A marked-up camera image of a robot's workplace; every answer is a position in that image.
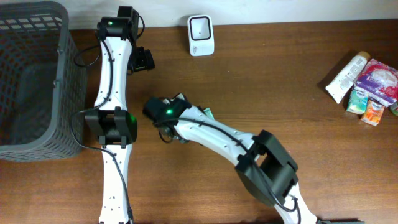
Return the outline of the teal wet wipes pack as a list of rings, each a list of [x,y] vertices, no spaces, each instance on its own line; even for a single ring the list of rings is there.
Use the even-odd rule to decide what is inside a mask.
[[[210,108],[205,108],[203,111],[204,111],[204,113],[207,115],[207,117],[209,117],[209,118],[211,118],[211,119],[214,119],[214,118],[215,118],[215,117],[213,116],[213,113],[212,113],[212,111],[211,111]]]

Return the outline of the green lid glass jar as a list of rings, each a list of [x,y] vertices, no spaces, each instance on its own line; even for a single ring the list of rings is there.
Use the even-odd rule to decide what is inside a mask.
[[[398,116],[398,103],[395,102],[389,106],[389,110],[394,116]]]

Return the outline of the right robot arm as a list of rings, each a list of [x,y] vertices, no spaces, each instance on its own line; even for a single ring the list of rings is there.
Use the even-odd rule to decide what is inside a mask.
[[[196,142],[230,161],[246,190],[275,208],[284,223],[318,223],[300,193],[298,164],[272,133],[255,135],[227,126],[182,93],[152,97],[143,113],[170,139]]]

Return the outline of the small white green packet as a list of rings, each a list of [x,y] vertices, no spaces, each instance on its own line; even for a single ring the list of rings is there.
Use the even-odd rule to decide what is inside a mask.
[[[366,111],[367,103],[367,94],[358,90],[353,90],[350,93],[349,102],[346,110],[354,114],[362,115]]]

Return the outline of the dark grey plastic basket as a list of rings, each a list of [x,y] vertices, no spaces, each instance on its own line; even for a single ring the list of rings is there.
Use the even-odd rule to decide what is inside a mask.
[[[30,162],[73,157],[83,121],[87,73],[67,10],[52,1],[1,6],[1,159]]]

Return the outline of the white cream tube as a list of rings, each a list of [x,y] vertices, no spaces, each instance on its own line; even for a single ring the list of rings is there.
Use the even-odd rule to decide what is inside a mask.
[[[369,53],[365,51],[358,52],[345,67],[337,74],[325,90],[339,104],[353,86],[361,71],[365,68],[367,62],[371,59]]]

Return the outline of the purple pink tissue pack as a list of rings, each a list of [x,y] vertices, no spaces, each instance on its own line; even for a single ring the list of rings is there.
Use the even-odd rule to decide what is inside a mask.
[[[356,80],[354,89],[389,107],[397,102],[397,69],[371,59]]]

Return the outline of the small orange packet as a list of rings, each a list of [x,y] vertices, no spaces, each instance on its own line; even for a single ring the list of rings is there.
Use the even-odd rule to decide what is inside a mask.
[[[368,123],[372,126],[377,126],[380,123],[384,112],[385,106],[369,100],[366,106],[366,110],[361,117],[361,121]]]

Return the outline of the white barcode scanner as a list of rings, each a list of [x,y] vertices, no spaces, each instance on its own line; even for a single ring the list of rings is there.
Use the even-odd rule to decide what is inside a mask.
[[[191,56],[200,57],[214,53],[215,40],[210,16],[190,16],[187,19],[187,29]]]

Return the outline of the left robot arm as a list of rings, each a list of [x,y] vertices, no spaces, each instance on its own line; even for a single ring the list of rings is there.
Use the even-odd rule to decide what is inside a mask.
[[[128,166],[132,145],[137,139],[137,120],[127,110],[128,73],[152,70],[149,49],[139,47],[143,21],[131,6],[121,6],[115,17],[103,17],[98,25],[102,53],[101,79],[95,105],[85,112],[85,122],[97,137],[103,156],[102,224],[133,223],[128,197]]]

